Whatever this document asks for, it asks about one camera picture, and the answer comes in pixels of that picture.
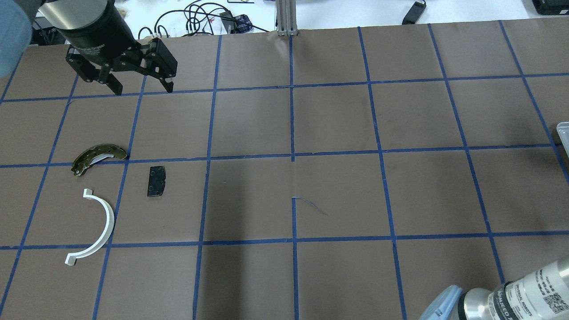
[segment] dark green curved part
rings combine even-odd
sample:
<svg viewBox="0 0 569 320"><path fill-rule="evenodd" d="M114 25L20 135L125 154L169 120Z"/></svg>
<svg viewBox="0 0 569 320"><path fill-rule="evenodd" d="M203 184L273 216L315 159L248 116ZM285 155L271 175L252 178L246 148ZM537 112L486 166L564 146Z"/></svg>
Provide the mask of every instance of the dark green curved part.
<svg viewBox="0 0 569 320"><path fill-rule="evenodd" d="M125 149L106 143L103 145L96 145L90 147L89 149L83 151L75 161L73 161L73 166L71 171L76 177L82 176L87 169L93 166L95 163L107 159L107 158L117 158L126 159L129 155L126 153Z"/></svg>

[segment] metal post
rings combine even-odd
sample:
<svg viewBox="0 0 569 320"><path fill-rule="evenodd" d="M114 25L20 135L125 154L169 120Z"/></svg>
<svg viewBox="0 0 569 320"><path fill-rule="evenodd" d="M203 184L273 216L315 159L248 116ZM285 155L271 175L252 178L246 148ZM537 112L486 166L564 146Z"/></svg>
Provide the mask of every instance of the metal post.
<svg viewBox="0 0 569 320"><path fill-rule="evenodd" d="M297 35L296 0L276 0L277 34L282 36Z"/></svg>

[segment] white handle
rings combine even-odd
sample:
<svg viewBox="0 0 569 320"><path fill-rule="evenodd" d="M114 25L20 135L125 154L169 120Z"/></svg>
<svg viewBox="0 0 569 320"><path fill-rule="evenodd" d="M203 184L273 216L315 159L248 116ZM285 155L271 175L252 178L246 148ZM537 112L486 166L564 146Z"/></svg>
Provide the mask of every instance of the white handle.
<svg viewBox="0 0 569 320"><path fill-rule="evenodd" d="M67 259L65 259L65 264L67 265L75 265L75 260L88 257L94 254L97 250L101 249L101 247L109 239L110 234L113 233L114 213L109 203L97 196L94 196L93 191L90 189L83 190L83 198L99 201L103 205L103 208L105 208L105 213L106 213L105 229L103 229L103 233L101 234L99 239L97 239L97 241L95 241L95 243L93 243L93 245L91 245L89 248L80 252L68 253Z"/></svg>

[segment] metal curved part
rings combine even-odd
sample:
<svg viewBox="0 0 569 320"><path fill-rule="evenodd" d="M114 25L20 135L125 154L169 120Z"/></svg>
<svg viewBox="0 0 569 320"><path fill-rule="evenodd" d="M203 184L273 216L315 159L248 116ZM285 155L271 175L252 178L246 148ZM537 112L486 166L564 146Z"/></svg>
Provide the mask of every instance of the metal curved part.
<svg viewBox="0 0 569 320"><path fill-rule="evenodd" d="M74 176L80 177L85 173L85 171L87 171L87 169L99 161L107 158L117 158L123 160L128 156L129 155L126 153L125 149L117 145L110 143L96 145L83 151L83 153L81 153L75 159L75 161L73 161L71 171L73 171Z"/></svg>
<svg viewBox="0 0 569 320"><path fill-rule="evenodd" d="M101 249L101 247L109 239L110 234L113 233L114 212L113 209L110 207L110 204L107 201L104 201L103 199L94 196L93 191L90 189L83 190L83 198L99 201L103 205L106 214L105 228L103 229L103 233L101 234L99 239L97 239L97 241L95 241L95 243L93 243L93 245L91 245L89 248L80 252L68 253L67 258L65 259L65 264L67 265L75 265L75 260L88 257L94 254L97 250Z"/></svg>

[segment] robotic arm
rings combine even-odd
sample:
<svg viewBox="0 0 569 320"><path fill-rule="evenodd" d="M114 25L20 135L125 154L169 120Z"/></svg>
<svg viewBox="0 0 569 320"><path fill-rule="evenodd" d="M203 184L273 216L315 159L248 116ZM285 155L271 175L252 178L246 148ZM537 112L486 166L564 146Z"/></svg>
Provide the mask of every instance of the robotic arm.
<svg viewBox="0 0 569 320"><path fill-rule="evenodd" d="M167 92L174 90L176 59L159 38L138 43L114 0L0 0L0 7L0 28L6 33L0 42L14 44L18 34L14 46L0 48L0 76L12 71L28 45L30 21L39 9L70 42L65 59L84 81L105 84L119 96L122 84L110 72L136 71L158 79Z"/></svg>

